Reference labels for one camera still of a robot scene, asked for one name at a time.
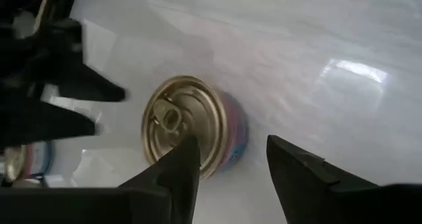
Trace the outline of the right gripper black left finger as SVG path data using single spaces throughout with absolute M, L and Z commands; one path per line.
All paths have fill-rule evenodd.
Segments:
M 200 175 L 196 136 L 188 136 L 155 164 L 124 182 L 119 224 L 191 224 Z

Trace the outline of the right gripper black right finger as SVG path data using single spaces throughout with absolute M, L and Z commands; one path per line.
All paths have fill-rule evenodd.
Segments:
M 270 176 L 288 224 L 348 224 L 342 192 L 377 185 L 276 135 L 269 135 Z

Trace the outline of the gold lid blue label can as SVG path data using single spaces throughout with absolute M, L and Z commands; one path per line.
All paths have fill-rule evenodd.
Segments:
M 43 141 L 5 149 L 4 179 L 12 184 L 20 179 L 43 177 L 53 160 L 53 142 Z
M 150 97 L 142 116 L 141 144 L 153 164 L 195 136 L 200 177 L 207 179 L 235 165 L 249 143 L 249 122 L 229 93 L 194 76 L 174 76 Z

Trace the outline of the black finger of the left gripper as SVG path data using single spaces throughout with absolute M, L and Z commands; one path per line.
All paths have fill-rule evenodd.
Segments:
M 80 113 L 32 98 L 0 97 L 0 149 L 95 133 L 95 122 Z
M 120 102 L 126 99 L 124 88 L 81 62 L 43 62 L 41 79 L 57 86 L 59 95 L 65 98 L 102 102 Z

